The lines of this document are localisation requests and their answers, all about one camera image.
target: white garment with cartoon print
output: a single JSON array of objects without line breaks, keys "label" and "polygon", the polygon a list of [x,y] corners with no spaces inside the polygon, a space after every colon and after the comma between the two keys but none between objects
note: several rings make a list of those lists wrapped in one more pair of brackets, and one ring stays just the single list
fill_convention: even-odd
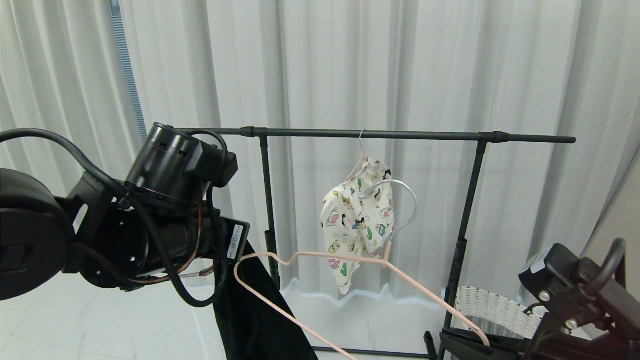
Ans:
[{"label": "white garment with cartoon print", "polygon": [[[391,184],[381,184],[364,199],[360,196],[380,181],[389,179],[388,166],[367,158],[356,176],[324,197],[320,225],[330,254],[380,258],[385,241],[395,229]],[[351,276],[360,267],[360,261],[329,259],[329,266],[340,292],[348,293]]]}]

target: white basket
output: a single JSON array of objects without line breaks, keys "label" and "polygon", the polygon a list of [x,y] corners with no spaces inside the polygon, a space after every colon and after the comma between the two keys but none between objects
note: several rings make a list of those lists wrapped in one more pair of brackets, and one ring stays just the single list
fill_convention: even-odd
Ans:
[{"label": "white basket", "polygon": [[[542,316],[524,313],[525,307],[498,294],[470,286],[458,288],[456,310],[487,334],[531,339]],[[456,327],[468,330],[461,322]]]}]

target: blue window blind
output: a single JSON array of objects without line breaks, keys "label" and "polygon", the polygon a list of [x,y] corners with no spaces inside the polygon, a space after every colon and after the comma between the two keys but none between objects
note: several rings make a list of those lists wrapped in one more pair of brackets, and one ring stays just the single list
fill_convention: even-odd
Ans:
[{"label": "blue window blind", "polygon": [[122,22],[122,13],[120,11],[119,0],[109,0],[109,8],[111,9],[111,23],[113,31],[116,35],[116,43],[118,44],[118,52],[120,53],[120,61],[124,70],[124,77],[129,89],[129,95],[133,102],[133,109],[136,112],[136,120],[142,140],[147,139],[147,127],[145,118],[142,115],[142,107],[140,106],[140,98],[138,97],[138,89],[136,88],[136,80],[133,78],[133,69],[131,68],[131,57],[129,56],[129,46],[127,46],[127,37],[124,33],[124,23]]}]

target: white floor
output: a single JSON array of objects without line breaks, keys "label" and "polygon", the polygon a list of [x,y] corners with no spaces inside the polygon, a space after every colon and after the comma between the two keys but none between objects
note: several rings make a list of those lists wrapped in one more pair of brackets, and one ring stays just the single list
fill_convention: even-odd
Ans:
[{"label": "white floor", "polygon": [[[198,298],[211,291],[208,286],[191,289]],[[388,292],[356,293],[336,302],[301,295],[294,283],[285,296],[300,320],[350,348],[425,353],[424,331],[438,329],[444,318],[433,304],[394,301]],[[59,275],[31,293],[3,301],[0,311],[2,360],[225,358],[213,310],[185,305],[170,284],[123,293],[95,288],[79,275]]]}]

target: silver bolt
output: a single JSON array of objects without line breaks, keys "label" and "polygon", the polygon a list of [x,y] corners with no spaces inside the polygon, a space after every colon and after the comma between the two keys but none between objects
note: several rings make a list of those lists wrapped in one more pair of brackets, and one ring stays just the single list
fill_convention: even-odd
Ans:
[{"label": "silver bolt", "polygon": [[569,328],[569,330],[578,329],[578,322],[575,321],[574,319],[569,319],[564,324],[567,326],[567,328]]},{"label": "silver bolt", "polygon": [[549,299],[551,299],[551,295],[549,295],[549,293],[547,293],[546,291],[541,291],[540,294],[538,295],[538,298],[541,301],[547,302],[549,301]]}]

